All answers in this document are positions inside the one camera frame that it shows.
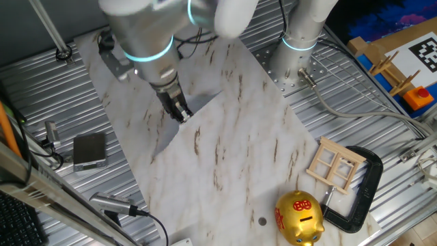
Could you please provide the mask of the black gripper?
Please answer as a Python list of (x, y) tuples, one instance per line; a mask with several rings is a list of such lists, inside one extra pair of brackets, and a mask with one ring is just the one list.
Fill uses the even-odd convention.
[(161, 86), (156, 89), (156, 95), (160, 99), (165, 111), (170, 111), (171, 117), (183, 124), (192, 116), (192, 111), (188, 108), (180, 84)]

